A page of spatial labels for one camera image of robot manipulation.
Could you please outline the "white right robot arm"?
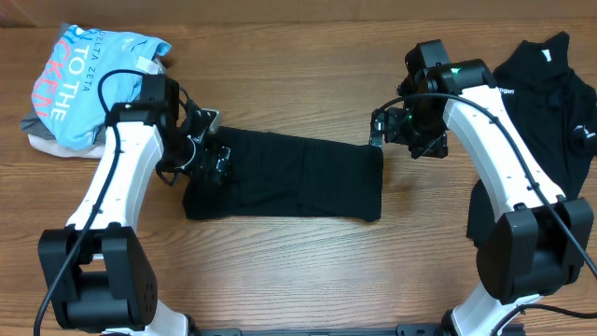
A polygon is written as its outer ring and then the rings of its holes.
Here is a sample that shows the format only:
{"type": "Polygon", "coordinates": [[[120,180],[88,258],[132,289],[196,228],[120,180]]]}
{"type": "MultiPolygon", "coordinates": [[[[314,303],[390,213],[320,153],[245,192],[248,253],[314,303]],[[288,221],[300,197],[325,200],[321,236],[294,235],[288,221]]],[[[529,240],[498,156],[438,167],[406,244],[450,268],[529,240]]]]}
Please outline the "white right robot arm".
{"type": "Polygon", "coordinates": [[[502,335],[517,315],[593,267],[586,250],[592,210],[569,199],[535,161],[483,61],[409,61],[407,69],[396,98],[372,114],[371,143],[442,158],[445,136],[454,133],[493,212],[475,238],[479,284],[444,315],[438,333],[502,335]]]}

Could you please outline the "plain black t-shirt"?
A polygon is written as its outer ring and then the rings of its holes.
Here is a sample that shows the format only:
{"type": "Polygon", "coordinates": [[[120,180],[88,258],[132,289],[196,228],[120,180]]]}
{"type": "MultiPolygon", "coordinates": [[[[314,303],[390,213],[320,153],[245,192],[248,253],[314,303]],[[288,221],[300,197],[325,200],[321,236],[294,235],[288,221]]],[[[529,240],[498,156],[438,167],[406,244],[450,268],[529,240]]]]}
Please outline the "plain black t-shirt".
{"type": "Polygon", "coordinates": [[[193,178],[183,197],[187,218],[229,216],[382,216],[383,154],[378,147],[222,127],[213,142],[229,147],[220,184],[193,178]]]}

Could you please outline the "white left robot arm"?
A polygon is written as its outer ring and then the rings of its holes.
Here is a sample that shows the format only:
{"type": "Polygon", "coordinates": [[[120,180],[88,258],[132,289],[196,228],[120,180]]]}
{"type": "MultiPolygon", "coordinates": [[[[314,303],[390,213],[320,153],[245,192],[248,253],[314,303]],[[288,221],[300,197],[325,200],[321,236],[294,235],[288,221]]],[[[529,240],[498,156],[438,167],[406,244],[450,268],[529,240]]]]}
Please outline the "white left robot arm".
{"type": "Polygon", "coordinates": [[[178,103],[119,103],[106,114],[104,155],[78,209],[62,229],[42,233],[37,253],[48,292],[35,317],[40,334],[51,310],[63,329],[101,335],[193,335],[189,315],[168,307],[137,237],[153,174],[221,181],[229,149],[210,144],[217,109],[178,103]]]}

